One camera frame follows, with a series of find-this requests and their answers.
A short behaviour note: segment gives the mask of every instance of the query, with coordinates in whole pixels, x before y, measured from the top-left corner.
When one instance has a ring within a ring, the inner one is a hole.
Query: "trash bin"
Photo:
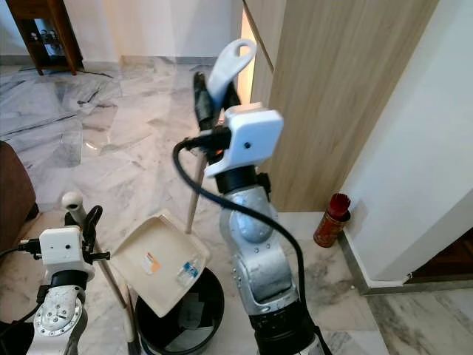
[[[222,322],[223,290],[208,268],[187,294],[164,317],[158,317],[138,297],[137,329],[147,354],[201,354]]]

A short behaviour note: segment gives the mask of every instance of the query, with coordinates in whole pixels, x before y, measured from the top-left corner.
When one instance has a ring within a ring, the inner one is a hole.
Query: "marble floor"
[[[87,209],[102,205],[98,239],[103,249],[113,251],[136,222],[160,209],[185,220],[191,193],[174,170],[171,150],[197,134],[191,88],[197,70],[210,68],[155,58],[127,64],[120,72],[39,77],[35,70],[0,67],[0,139],[27,169],[41,210],[25,236],[61,225],[59,200],[70,190],[84,196]],[[193,153],[184,152],[182,160],[193,172]],[[216,191],[212,180],[204,186]],[[218,231],[219,211],[200,200],[194,221],[195,233],[212,253],[209,268],[225,293],[225,315],[205,354],[255,354]],[[313,242],[320,218],[317,213],[279,216],[302,245],[310,312],[334,355],[436,355],[446,354],[444,349],[470,354],[462,351],[473,348],[471,290],[362,297],[338,244],[325,249]],[[295,255],[282,243],[294,270]],[[7,257],[0,269],[1,320],[11,322],[34,306],[43,273],[27,255]],[[120,308],[99,271],[87,286],[86,306],[89,324],[80,354],[126,354]]]

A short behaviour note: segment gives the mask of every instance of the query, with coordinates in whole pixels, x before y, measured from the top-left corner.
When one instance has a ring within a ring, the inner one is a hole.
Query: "black cable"
[[[10,248],[7,250],[3,250],[2,252],[0,252],[0,259],[9,253],[13,253],[14,251],[18,251],[18,248]]]
[[[16,326],[26,322],[26,320],[28,318],[30,318],[34,313],[36,313],[36,311],[41,307],[41,303],[38,303],[36,305],[36,307],[34,307],[33,310],[31,310],[30,313],[28,313],[26,316],[22,317],[21,319],[11,323],[8,327],[5,328],[4,331],[2,331],[2,333],[0,334],[0,339],[3,338],[9,331],[13,330],[14,328],[16,328]]]
[[[317,326],[312,317],[309,314],[309,310],[307,308],[307,300],[305,297],[305,277],[304,277],[304,256],[302,254],[302,250],[300,245],[297,243],[297,240],[293,237],[291,233],[289,233],[286,228],[281,226],[279,223],[277,223],[275,220],[272,218],[261,214],[253,209],[249,209],[248,207],[241,206],[237,203],[233,203],[230,200],[227,200],[225,198],[222,198],[220,196],[214,195],[210,191],[205,190],[203,187],[201,187],[199,184],[195,183],[194,180],[186,173],[184,170],[182,164],[180,163],[179,160],[179,153],[183,149],[187,148],[192,148],[195,146],[195,142],[193,140],[184,140],[182,142],[179,142],[176,144],[174,149],[172,150],[172,160],[174,161],[174,165],[176,166],[177,172],[179,173],[180,177],[197,193],[200,194],[206,198],[208,198],[210,201],[213,201],[224,209],[232,209],[238,212],[241,212],[243,214],[246,214],[250,217],[253,217],[260,222],[263,222],[270,226],[272,229],[277,230],[284,238],[287,239],[287,241],[292,245],[294,250],[296,251],[296,256],[297,256],[297,269],[299,273],[299,297],[301,300],[301,304],[304,307],[305,311],[307,312],[307,316],[310,318],[310,321],[312,322],[312,325],[314,327],[314,332],[317,334],[319,337],[320,344],[322,346],[322,349],[325,353],[325,355],[332,355],[331,350],[328,348],[327,343],[324,340],[324,337],[321,334],[320,327]]]

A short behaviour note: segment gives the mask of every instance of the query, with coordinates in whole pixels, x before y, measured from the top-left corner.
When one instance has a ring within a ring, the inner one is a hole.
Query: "sticker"
[[[148,275],[153,275],[161,267],[161,264],[158,263],[158,261],[151,255],[151,253],[146,253],[141,265]]]

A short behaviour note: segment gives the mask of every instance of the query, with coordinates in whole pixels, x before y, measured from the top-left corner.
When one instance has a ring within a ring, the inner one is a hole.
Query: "robotic arm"
[[[255,330],[260,355],[330,354],[305,304],[300,247],[274,221],[276,210],[269,202],[268,176],[256,174],[256,166],[273,153],[282,130],[282,117],[260,104],[239,105],[230,84],[222,104],[225,123],[216,127],[211,98],[201,73],[194,77],[194,95],[201,136],[177,144],[174,163],[195,192],[224,208],[220,232],[231,251],[233,279]],[[198,186],[182,169],[179,151],[197,146],[203,149],[209,162],[205,175],[216,179],[224,198]],[[296,248],[299,292],[277,231]]]
[[[66,226],[43,231],[34,244],[36,250],[29,250],[41,255],[49,290],[33,316],[28,355],[77,355],[87,325],[84,302],[86,284],[95,275],[92,262],[110,258],[109,253],[94,252],[102,208],[96,206],[86,214],[75,193],[64,195],[63,205],[69,210]]]

